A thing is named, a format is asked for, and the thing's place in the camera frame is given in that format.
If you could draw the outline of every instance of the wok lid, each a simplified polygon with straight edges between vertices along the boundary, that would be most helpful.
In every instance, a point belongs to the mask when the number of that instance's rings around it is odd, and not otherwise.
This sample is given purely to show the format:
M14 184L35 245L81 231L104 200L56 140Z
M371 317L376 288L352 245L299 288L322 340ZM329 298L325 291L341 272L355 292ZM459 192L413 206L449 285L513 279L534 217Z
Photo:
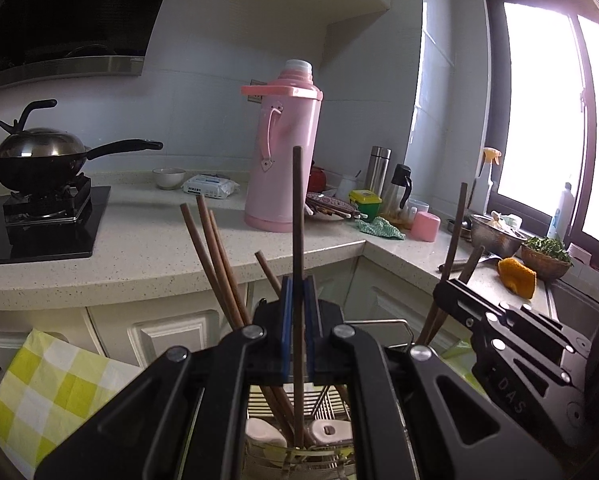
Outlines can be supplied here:
M55 99L31 102L24 108L19 122L13 125L0 121L0 126L10 135L0 144L0 158L19 156L78 155L86 153L84 143L78 137L52 128L31 128L24 130L24 124L31 111L38 108L53 108Z

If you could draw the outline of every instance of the wok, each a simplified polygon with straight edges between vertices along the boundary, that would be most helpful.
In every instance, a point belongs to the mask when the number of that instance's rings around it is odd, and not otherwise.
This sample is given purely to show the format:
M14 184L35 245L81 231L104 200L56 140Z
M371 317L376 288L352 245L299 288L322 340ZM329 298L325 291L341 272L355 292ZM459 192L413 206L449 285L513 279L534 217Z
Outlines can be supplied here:
M10 136L0 145L0 183L23 194L47 194L67 185L87 160L104 155L140 150L161 150L154 140L125 139L89 149L78 137L50 128L24 130L29 113L36 108L52 108L54 99L28 106L13 126L0 121Z

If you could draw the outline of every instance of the white mug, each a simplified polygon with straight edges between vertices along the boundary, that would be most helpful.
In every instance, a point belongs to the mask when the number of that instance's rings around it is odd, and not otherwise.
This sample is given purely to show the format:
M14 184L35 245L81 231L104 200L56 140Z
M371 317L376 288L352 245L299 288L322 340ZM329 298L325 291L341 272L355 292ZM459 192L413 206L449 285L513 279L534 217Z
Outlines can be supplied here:
M429 207L425 202L409 198L406 205L404 205L404 209L399 214L399 219L405 224L406 229L410 229L413 225L413 220L415 220L415 215L419 212L428 213Z
M344 175L335 193L335 198L349 202L348 194L354 189L357 189L357 179L351 175Z

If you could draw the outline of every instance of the orange sponge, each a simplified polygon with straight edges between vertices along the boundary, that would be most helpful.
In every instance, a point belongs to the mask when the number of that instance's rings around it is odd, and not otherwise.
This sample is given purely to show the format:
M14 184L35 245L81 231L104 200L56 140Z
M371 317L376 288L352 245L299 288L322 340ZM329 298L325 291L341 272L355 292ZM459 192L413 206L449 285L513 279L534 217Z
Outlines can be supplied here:
M497 264L502 283L513 293L530 300L535 294L537 274L515 258L505 258Z

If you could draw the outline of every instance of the countertop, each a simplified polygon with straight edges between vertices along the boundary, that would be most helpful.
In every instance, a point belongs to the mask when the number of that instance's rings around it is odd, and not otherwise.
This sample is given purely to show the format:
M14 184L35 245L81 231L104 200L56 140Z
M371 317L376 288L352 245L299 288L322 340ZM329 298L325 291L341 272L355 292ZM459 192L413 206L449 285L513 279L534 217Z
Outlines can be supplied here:
M246 191L227 200L208 199L239 283L264 279L254 253L262 250L272 270L292 270L291 234L266 233L243 221ZM0 310L67 308L124 303L188 294L210 288L182 219L179 205L190 203L201 231L195 198L153 184L113 184L90 258L0 265ZM345 221L306 220L307 269L365 256L398 277L432 292L437 267L446 257L451 234L440 231L434 243L386 240L357 231ZM468 257L463 240L457 258ZM525 301L502 285L497 269L478 266L469 285L499 303ZM547 295L538 282L532 301L549 314Z

